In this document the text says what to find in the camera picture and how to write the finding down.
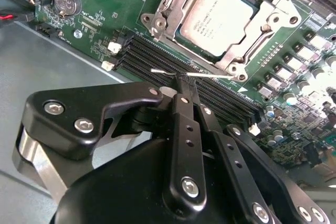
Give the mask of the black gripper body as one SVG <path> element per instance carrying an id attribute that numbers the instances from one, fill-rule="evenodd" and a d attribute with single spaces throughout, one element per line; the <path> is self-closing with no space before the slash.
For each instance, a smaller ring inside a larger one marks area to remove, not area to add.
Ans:
<path id="1" fill-rule="evenodd" d="M 207 202 L 180 218 L 162 197 L 169 139 L 148 140 L 78 179 L 62 197 L 52 223 L 236 223 L 239 210 L 229 178 L 204 155 Z"/>

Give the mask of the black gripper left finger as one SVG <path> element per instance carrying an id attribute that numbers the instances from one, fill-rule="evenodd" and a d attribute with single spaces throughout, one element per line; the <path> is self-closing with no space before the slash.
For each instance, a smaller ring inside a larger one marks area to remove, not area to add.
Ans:
<path id="1" fill-rule="evenodd" d="M 162 197 L 180 218 L 207 202 L 201 121 L 186 75 L 167 90 L 148 82 L 45 90 L 26 102 L 13 150 L 17 170 L 60 203 L 94 169 L 157 139 L 169 139 Z"/>

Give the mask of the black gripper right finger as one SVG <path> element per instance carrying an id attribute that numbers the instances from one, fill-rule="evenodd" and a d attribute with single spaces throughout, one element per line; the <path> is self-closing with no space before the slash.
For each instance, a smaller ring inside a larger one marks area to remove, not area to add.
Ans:
<path id="1" fill-rule="evenodd" d="M 201 132 L 215 161 L 227 172 L 228 191 L 240 223 L 330 223 L 327 214 L 244 132 L 222 129 L 214 113 L 200 103 L 196 82 L 188 89 L 201 121 Z"/>

